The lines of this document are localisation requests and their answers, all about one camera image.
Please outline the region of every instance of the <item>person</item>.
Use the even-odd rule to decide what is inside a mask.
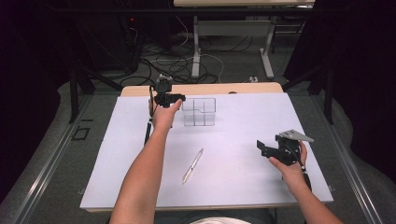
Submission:
[[[152,121],[154,130],[123,179],[109,223],[154,223],[155,207],[163,173],[166,138],[181,103],[181,100],[178,100],[168,108],[156,106],[155,103],[150,104],[155,108]],[[300,148],[301,159],[305,164],[307,152],[303,142],[300,142]],[[269,159],[269,162],[283,175],[307,223],[342,223],[305,184],[298,162],[286,166],[273,157]]]

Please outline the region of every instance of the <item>white tabletop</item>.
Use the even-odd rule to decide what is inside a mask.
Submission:
[[[275,134],[304,130],[286,93],[238,93],[189,96],[216,98],[216,124],[185,127],[178,111],[166,143],[158,210],[269,207],[296,204],[280,172],[261,156],[256,140],[277,147]],[[80,207],[111,210],[122,179],[144,144],[148,97],[120,97]],[[306,143],[306,167],[313,192],[332,202],[328,185]],[[182,176],[204,148],[189,180]]]
[[[175,7],[249,7],[313,5],[315,0],[175,0]]]

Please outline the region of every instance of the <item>white pen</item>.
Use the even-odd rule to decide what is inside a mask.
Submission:
[[[186,183],[187,179],[189,179],[189,176],[192,172],[192,170],[195,168],[198,160],[201,158],[202,153],[204,152],[204,149],[202,148],[201,150],[199,150],[197,156],[195,157],[195,160],[192,162],[192,165],[190,166],[189,170],[187,171],[186,174],[183,175],[183,184]]]

